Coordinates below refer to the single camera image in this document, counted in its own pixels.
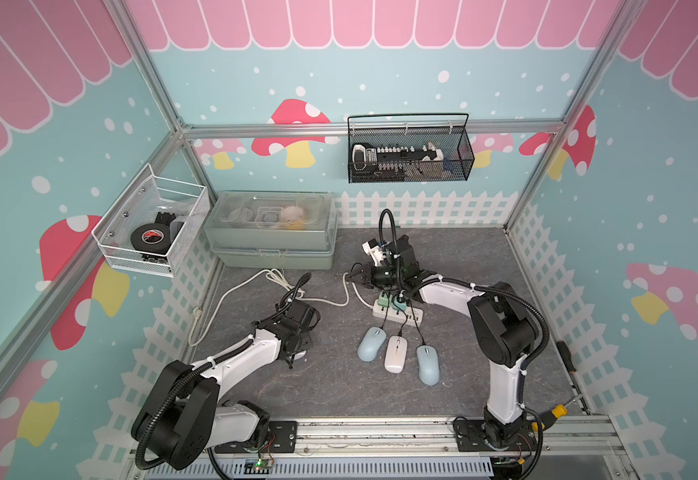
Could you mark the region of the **light blue wireless mouse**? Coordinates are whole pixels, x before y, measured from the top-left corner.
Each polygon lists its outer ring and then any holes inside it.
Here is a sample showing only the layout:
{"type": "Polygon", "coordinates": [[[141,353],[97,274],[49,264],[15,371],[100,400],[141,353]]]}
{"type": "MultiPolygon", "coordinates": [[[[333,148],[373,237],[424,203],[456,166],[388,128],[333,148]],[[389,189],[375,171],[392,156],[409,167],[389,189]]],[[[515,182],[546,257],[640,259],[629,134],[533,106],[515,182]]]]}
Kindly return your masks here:
{"type": "Polygon", "coordinates": [[[382,328],[376,326],[370,327],[358,346],[358,358],[363,362],[374,361],[386,339],[387,334],[382,328]]]}

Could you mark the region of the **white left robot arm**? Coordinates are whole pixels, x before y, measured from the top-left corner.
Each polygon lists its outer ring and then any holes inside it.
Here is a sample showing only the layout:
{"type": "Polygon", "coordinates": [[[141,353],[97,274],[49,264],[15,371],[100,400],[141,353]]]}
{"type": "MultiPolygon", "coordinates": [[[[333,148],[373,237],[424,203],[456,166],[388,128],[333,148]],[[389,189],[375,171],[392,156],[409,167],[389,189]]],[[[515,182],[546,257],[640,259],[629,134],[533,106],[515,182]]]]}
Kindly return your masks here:
{"type": "Polygon", "coordinates": [[[222,397],[257,370],[303,357],[319,311],[301,300],[282,300],[269,317],[255,321],[245,338],[204,360],[175,360],[163,368],[131,427],[137,442],[135,465],[150,470],[167,464],[175,470],[201,454],[231,444],[256,453],[276,437],[270,414],[249,401],[228,406],[222,397]]]}

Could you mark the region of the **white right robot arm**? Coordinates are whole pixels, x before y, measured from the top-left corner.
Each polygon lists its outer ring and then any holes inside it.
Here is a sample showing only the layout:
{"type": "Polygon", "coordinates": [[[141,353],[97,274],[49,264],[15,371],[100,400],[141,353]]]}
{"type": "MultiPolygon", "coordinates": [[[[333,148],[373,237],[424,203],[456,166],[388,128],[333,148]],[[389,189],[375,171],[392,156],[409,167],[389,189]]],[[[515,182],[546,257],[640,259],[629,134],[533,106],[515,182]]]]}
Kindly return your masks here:
{"type": "Polygon", "coordinates": [[[455,421],[456,433],[476,448],[506,451],[516,439],[539,430],[539,421],[528,418],[523,395],[528,366],[549,341],[543,315],[505,282],[479,286],[421,268],[407,236],[390,242],[371,239],[362,250],[369,263],[354,266],[348,276],[354,285],[378,290],[375,305],[383,320],[399,316],[403,323],[418,326],[416,302],[471,320],[489,361],[489,396],[482,419],[455,421]]]}

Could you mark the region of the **white power strip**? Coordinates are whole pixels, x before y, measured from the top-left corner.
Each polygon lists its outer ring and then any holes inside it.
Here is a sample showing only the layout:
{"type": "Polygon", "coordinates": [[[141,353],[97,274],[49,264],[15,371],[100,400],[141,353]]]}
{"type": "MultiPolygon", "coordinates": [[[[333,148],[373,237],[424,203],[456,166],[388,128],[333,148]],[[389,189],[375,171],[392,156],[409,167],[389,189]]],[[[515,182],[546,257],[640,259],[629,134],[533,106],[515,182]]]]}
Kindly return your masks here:
{"type": "Polygon", "coordinates": [[[421,325],[424,318],[424,312],[422,309],[415,307],[406,307],[404,310],[396,307],[394,304],[391,306],[382,305],[379,300],[375,300],[372,307],[373,316],[381,319],[382,321],[393,321],[399,324],[421,325]]]}

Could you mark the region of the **green plastic storage box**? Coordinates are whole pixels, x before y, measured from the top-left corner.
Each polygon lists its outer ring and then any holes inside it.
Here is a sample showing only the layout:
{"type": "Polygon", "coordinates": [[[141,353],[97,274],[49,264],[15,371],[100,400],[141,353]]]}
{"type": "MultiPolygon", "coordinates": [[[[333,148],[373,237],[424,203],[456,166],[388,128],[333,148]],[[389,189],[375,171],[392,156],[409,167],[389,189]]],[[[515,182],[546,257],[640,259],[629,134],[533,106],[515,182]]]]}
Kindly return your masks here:
{"type": "Polygon", "coordinates": [[[329,193],[222,191],[203,228],[229,267],[330,270],[338,215],[329,193]]]}

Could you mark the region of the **black tape roll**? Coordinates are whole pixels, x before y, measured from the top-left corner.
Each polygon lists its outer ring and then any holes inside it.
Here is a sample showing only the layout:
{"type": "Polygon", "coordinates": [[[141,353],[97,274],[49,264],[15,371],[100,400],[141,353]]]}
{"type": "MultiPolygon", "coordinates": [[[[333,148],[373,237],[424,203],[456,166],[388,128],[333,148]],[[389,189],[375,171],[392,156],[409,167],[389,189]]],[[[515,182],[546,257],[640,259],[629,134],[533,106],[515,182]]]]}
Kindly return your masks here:
{"type": "Polygon", "coordinates": [[[130,242],[142,254],[166,255],[172,244],[170,227],[162,223],[144,224],[131,233],[130,242]]]}

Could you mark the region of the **white pink wireless mouse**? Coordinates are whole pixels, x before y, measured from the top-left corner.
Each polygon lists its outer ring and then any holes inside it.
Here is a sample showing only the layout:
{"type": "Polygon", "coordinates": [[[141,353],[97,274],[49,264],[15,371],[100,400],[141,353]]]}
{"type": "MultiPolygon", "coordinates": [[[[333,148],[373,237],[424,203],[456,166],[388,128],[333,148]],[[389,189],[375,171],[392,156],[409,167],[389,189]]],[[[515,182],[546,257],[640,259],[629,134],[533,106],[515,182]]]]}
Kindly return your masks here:
{"type": "Polygon", "coordinates": [[[387,343],[384,358],[385,370],[393,374],[401,373],[405,366],[407,349],[408,342],[404,337],[400,335],[391,336],[387,343]]]}

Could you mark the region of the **pale blue wireless mouse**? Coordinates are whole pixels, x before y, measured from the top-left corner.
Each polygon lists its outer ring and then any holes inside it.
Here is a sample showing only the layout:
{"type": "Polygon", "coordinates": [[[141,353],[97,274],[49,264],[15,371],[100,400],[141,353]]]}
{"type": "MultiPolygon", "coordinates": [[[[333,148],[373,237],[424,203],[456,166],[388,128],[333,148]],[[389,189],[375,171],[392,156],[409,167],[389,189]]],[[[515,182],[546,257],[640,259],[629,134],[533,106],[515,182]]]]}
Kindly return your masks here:
{"type": "Polygon", "coordinates": [[[437,351],[429,345],[421,345],[416,349],[419,380],[434,386],[440,381],[440,366],[437,351]]]}

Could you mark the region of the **yellow handled screwdriver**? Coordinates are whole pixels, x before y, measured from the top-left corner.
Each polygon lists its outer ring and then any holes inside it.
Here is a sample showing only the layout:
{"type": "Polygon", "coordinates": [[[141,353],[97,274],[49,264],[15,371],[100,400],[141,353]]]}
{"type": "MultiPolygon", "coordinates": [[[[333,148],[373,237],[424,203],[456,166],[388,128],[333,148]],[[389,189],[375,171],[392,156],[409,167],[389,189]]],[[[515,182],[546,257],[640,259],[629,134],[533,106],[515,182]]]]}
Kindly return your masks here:
{"type": "Polygon", "coordinates": [[[541,413],[539,419],[532,424],[533,431],[539,432],[552,427],[560,418],[568,415],[569,406],[570,403],[558,404],[555,407],[541,413]]]}

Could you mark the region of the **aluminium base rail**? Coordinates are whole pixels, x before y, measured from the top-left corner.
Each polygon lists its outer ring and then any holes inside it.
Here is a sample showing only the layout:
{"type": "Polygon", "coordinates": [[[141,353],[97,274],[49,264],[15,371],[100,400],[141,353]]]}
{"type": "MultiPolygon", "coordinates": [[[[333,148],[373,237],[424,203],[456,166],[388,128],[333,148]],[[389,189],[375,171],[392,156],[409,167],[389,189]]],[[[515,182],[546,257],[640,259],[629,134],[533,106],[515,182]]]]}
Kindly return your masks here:
{"type": "Polygon", "coordinates": [[[260,451],[216,451],[182,470],[124,479],[634,479],[611,422],[568,416],[542,435],[528,431],[505,451],[480,447],[473,426],[451,417],[313,417],[278,423],[260,451]]]}

